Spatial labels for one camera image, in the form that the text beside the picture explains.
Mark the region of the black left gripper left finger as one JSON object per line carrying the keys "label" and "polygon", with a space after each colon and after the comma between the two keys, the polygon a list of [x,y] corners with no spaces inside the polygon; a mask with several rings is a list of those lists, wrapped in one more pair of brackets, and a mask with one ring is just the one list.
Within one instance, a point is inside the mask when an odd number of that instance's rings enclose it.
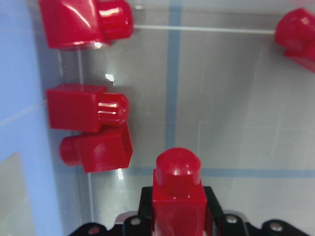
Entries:
{"label": "black left gripper left finger", "polygon": [[138,215],[145,219],[147,228],[150,230],[148,236],[153,235],[153,207],[152,207],[153,187],[143,187],[141,190]]}

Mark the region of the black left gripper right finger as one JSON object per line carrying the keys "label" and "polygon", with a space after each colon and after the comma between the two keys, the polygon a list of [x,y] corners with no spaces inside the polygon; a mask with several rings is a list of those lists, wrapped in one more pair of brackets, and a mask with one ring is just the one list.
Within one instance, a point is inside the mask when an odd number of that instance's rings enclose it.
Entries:
{"label": "black left gripper right finger", "polygon": [[205,231],[214,231],[223,216],[223,210],[212,187],[205,186],[204,191],[207,198]]}

